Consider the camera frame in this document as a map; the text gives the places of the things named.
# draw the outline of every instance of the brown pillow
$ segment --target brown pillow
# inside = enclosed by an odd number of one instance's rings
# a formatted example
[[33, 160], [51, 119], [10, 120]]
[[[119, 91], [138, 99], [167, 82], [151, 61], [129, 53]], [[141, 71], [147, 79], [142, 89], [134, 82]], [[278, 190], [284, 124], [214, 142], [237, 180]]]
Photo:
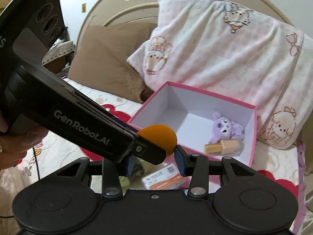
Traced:
[[142, 103], [152, 94], [152, 90], [145, 86], [139, 73], [126, 59], [150, 38], [156, 26], [144, 22], [88, 26], [72, 61], [68, 78]]

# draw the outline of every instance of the purple plush toy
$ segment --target purple plush toy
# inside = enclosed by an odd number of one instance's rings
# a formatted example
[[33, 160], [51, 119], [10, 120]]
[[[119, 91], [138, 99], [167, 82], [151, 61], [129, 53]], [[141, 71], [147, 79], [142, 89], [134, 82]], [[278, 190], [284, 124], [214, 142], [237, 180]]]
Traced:
[[209, 144], [215, 144], [220, 140], [245, 138], [245, 128], [241, 124], [230, 121], [228, 118], [222, 117], [217, 111], [213, 112], [213, 136]]

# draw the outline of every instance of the bow print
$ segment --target bow print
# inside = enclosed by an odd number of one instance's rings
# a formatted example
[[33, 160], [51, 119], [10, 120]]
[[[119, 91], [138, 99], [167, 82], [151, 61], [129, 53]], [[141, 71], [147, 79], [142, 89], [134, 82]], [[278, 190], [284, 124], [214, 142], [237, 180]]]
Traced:
[[286, 36], [287, 41], [290, 43], [291, 48], [290, 48], [290, 55], [296, 56], [300, 50], [300, 46], [297, 46], [297, 40], [298, 40], [298, 35], [296, 33], [287, 35]]

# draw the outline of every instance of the pink box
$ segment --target pink box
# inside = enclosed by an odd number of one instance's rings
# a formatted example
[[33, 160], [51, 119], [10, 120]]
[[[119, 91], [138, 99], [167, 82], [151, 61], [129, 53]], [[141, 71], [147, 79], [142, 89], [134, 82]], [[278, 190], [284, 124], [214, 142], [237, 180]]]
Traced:
[[[154, 124], [171, 127], [177, 135], [178, 144], [188, 154], [205, 154], [210, 159], [223, 156], [206, 154], [204, 145], [212, 135], [214, 111], [245, 127], [245, 148], [232, 156], [251, 167], [256, 141], [256, 107], [213, 92], [178, 83], [166, 82], [156, 91], [129, 120], [140, 130]], [[174, 161], [173, 155], [165, 160]]]

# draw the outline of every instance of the white pillow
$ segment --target white pillow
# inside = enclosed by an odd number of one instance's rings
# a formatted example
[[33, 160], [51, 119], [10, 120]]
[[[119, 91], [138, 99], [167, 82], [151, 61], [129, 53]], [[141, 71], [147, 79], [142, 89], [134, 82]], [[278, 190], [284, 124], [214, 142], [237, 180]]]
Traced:
[[313, 40], [227, 0], [158, 1], [158, 27], [128, 58], [146, 85], [174, 81], [256, 105], [259, 139], [288, 148], [312, 111]]

